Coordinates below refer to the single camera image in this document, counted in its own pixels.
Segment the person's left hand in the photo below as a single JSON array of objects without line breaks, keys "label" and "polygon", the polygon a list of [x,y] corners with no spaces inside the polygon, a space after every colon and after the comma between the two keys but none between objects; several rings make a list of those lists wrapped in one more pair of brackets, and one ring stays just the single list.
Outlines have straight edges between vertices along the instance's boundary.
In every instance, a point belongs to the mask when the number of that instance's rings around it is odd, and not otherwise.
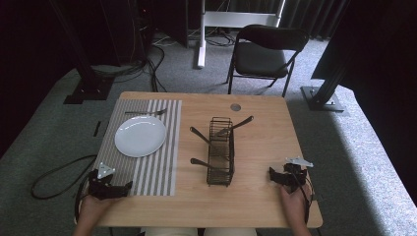
[{"label": "person's left hand", "polygon": [[78,225],[84,228],[94,228],[100,218],[114,204],[111,199],[99,200],[93,196],[86,196],[82,200]]}]

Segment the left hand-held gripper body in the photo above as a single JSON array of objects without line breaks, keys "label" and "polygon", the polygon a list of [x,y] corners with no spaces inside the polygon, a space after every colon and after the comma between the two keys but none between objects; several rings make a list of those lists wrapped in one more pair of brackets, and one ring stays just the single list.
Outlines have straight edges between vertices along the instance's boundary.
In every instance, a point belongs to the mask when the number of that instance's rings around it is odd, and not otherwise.
[{"label": "left hand-held gripper body", "polygon": [[115,197],[111,180],[115,169],[100,162],[98,167],[89,173],[88,193],[97,199],[113,199]]}]

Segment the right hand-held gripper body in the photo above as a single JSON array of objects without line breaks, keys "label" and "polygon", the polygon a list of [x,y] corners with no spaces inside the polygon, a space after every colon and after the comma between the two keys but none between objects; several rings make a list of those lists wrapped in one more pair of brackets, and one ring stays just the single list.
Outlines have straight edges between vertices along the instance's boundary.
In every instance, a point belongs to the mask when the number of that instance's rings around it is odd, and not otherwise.
[{"label": "right hand-held gripper body", "polygon": [[314,164],[302,157],[287,157],[283,165],[284,173],[281,176],[280,184],[290,188],[290,192],[295,192],[307,181],[308,167]]}]

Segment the person's legs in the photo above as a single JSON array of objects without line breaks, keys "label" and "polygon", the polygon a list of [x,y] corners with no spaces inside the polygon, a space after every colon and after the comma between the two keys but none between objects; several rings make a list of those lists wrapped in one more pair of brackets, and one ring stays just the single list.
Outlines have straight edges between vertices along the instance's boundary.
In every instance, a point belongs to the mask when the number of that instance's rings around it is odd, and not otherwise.
[{"label": "person's legs", "polygon": [[146,227],[140,236],[258,236],[255,228]]}]

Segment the dark curtain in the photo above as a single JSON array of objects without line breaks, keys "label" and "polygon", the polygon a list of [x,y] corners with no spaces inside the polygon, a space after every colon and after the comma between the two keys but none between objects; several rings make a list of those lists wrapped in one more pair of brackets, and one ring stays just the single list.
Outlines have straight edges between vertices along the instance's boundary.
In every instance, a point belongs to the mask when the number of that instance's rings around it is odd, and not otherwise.
[{"label": "dark curtain", "polygon": [[305,30],[311,38],[331,38],[349,1],[285,0],[279,25]]}]

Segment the black folding chair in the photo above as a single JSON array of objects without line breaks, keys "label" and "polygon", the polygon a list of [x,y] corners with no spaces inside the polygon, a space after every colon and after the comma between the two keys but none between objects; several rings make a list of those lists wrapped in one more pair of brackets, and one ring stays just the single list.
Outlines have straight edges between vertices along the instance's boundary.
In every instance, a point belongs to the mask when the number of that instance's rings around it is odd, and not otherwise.
[{"label": "black folding chair", "polygon": [[228,93],[234,78],[271,80],[285,78],[281,96],[285,97],[295,59],[310,39],[302,29],[248,25],[237,33],[227,74]]}]

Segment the black metal stand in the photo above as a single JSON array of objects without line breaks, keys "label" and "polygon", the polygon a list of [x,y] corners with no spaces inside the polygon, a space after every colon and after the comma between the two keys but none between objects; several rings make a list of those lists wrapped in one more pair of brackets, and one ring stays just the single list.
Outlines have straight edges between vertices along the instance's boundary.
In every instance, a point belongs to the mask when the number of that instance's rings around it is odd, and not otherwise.
[{"label": "black metal stand", "polygon": [[338,28],[343,24],[343,18],[351,0],[332,0],[337,8],[330,12],[334,15],[329,32],[329,42],[321,59],[319,60],[312,78],[323,79],[320,87],[301,87],[301,91],[311,110],[342,112],[338,98],[334,95],[335,89],[342,81],[345,73],[348,50],[343,46],[343,32]]},{"label": "black metal stand", "polygon": [[66,35],[69,43],[67,52],[81,77],[73,93],[65,98],[64,103],[82,104],[85,100],[106,100],[115,78],[105,78],[94,72],[78,36],[66,18],[58,0],[48,0],[48,2]]}]

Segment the white desk frame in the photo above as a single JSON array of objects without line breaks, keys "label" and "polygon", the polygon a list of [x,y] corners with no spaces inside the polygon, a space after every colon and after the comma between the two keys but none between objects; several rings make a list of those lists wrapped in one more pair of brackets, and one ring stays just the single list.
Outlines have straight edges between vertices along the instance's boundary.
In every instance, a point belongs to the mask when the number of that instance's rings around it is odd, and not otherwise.
[{"label": "white desk frame", "polygon": [[207,11],[206,0],[202,0],[200,47],[197,66],[203,68],[206,64],[206,27],[241,29],[248,25],[257,24],[277,28],[281,22],[285,3],[286,0],[279,0],[276,12],[274,14],[267,14]]}]

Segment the person's right hand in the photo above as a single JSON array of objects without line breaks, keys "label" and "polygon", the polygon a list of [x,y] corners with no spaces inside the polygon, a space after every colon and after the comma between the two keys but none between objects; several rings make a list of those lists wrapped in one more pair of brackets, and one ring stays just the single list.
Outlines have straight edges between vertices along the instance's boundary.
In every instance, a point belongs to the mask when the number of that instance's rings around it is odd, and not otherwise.
[{"label": "person's right hand", "polygon": [[304,185],[293,193],[288,193],[282,185],[278,186],[280,200],[287,223],[292,228],[306,227],[306,197],[311,195],[308,185]]}]

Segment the white plate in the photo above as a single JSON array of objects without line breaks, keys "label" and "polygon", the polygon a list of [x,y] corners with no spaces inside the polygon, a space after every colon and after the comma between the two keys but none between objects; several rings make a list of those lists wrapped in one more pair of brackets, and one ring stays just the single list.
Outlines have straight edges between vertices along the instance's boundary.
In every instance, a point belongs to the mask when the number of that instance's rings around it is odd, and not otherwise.
[{"label": "white plate", "polygon": [[116,131],[114,143],[124,155],[143,157],[156,152],[165,142],[165,125],[152,116],[125,121]]}]

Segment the striped grey placemat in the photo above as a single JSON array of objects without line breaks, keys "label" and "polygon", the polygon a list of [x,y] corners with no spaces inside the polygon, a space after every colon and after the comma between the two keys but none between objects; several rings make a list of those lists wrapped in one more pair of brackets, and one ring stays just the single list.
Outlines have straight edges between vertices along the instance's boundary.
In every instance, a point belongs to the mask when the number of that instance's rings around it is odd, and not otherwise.
[{"label": "striped grey placemat", "polygon": [[[125,115],[125,111],[156,111],[167,108],[162,115]],[[103,137],[94,168],[100,162],[115,169],[111,184],[123,186],[133,182],[132,196],[173,196],[176,185],[176,167],[181,126],[182,102],[172,99],[119,99],[115,103]],[[163,145],[154,153],[143,157],[130,157],[121,153],[114,143],[117,129],[137,116],[152,116],[166,128]]]}]

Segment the black-handled utensil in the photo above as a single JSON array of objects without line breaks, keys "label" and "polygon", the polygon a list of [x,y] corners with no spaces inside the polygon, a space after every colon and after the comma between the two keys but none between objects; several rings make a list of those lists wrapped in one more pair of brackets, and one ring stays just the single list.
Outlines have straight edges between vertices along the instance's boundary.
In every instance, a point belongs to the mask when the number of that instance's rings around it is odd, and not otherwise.
[{"label": "black-handled utensil", "polygon": [[209,146],[212,145],[209,139],[207,139],[200,131],[198,131],[195,127],[190,127],[190,131],[197,135],[200,139],[202,139],[205,143],[207,143]]},{"label": "black-handled utensil", "polygon": [[208,169],[210,169],[212,171],[219,171],[219,172],[225,172],[225,173],[227,172],[223,168],[214,167],[214,166],[212,166],[212,165],[210,165],[210,164],[208,164],[208,163],[206,163],[206,162],[204,162],[202,160],[199,160],[197,158],[191,158],[190,159],[190,162],[191,162],[191,164],[201,165],[201,166],[207,167]]},{"label": "black-handled utensil", "polygon": [[222,136],[222,135],[224,135],[224,134],[227,134],[227,133],[229,133],[229,132],[231,132],[232,130],[234,130],[234,129],[237,129],[237,128],[239,128],[239,127],[241,127],[241,126],[244,126],[244,125],[246,125],[246,124],[248,124],[248,123],[250,123],[250,122],[252,122],[254,120],[254,116],[253,115],[251,115],[251,116],[249,116],[248,118],[246,118],[245,120],[243,120],[243,121],[241,121],[241,122],[239,122],[238,124],[235,124],[235,125],[232,125],[231,127],[229,127],[229,128],[224,128],[224,129],[222,129],[222,130],[220,130],[220,131],[218,131],[217,133],[215,133],[215,137],[219,137],[219,136]]}]

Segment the metal fork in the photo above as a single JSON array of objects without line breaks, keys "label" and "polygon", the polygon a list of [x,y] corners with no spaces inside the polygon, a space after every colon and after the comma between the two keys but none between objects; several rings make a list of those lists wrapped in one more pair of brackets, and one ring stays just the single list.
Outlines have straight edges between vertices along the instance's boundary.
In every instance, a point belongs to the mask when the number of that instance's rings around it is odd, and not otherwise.
[{"label": "metal fork", "polygon": [[156,111],[125,111],[125,115],[162,115],[166,113],[167,108],[163,108]]}]

